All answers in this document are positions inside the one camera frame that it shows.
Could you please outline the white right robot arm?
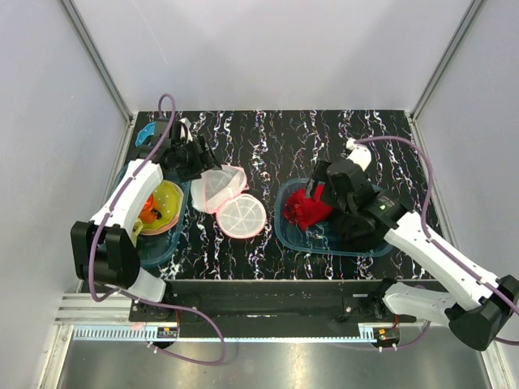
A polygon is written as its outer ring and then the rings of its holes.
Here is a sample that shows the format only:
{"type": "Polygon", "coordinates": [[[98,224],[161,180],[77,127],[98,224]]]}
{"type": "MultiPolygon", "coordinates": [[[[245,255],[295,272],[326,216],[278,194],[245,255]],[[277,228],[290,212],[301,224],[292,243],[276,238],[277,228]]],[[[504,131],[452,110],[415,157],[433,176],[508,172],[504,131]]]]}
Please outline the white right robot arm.
{"type": "Polygon", "coordinates": [[[369,251],[382,242],[409,255],[444,287],[444,292],[383,280],[368,301],[372,318],[386,321],[408,315],[448,327],[465,345],[486,350],[518,311],[518,280],[498,277],[466,258],[429,230],[411,203],[388,190],[377,190],[365,165],[343,159],[316,162],[305,195],[332,208],[331,226],[348,250],[369,251]]]}

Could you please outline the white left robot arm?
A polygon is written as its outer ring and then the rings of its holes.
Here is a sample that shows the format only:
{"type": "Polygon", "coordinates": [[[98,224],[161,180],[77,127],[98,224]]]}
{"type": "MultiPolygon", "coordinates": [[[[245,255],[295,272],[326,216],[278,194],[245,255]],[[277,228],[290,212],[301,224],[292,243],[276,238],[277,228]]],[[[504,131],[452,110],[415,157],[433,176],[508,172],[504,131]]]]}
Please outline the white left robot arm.
{"type": "Polygon", "coordinates": [[[189,182],[220,168],[205,137],[193,135],[187,119],[158,118],[153,134],[135,149],[122,180],[100,211],[90,221],[77,221],[72,226],[78,278],[88,282],[91,291],[100,284],[146,301],[153,318],[169,319],[175,301],[165,295],[166,283],[142,267],[131,241],[134,224],[165,174],[189,182]]]}

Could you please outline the red bra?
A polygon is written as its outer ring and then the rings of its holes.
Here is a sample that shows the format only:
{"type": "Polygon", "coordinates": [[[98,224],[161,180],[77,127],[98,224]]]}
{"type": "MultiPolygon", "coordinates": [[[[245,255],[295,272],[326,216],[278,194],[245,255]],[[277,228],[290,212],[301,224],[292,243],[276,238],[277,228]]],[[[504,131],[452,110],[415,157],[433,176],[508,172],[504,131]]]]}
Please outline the red bra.
{"type": "Polygon", "coordinates": [[[325,221],[332,213],[332,207],[320,199],[324,184],[319,184],[312,197],[305,196],[305,189],[296,190],[286,201],[283,216],[302,231],[325,221]]]}

